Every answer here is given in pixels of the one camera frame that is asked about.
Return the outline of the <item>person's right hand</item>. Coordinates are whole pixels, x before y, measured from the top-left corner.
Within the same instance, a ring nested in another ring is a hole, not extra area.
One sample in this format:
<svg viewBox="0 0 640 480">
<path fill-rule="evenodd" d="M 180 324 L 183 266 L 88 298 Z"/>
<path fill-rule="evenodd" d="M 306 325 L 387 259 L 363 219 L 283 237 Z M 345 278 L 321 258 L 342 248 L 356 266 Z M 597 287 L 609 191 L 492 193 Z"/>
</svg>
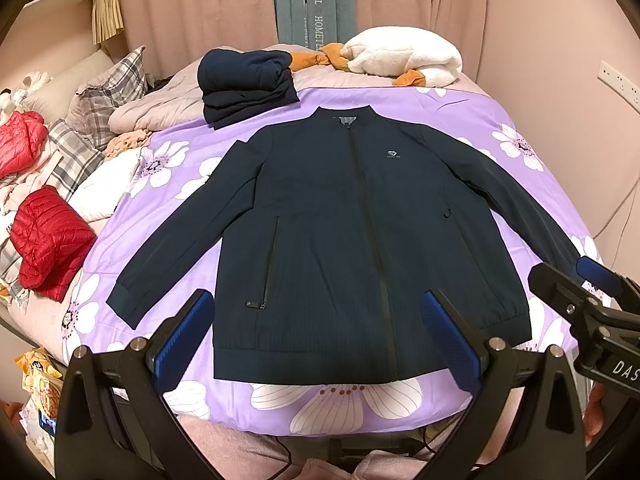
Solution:
<svg viewBox="0 0 640 480">
<path fill-rule="evenodd" d="M 602 401 L 606 393 L 606 387 L 602 384 L 594 384 L 590 393 L 582 418 L 584 426 L 585 446 L 589 446 L 592 440 L 600 434 L 604 426 L 604 411 Z"/>
</svg>

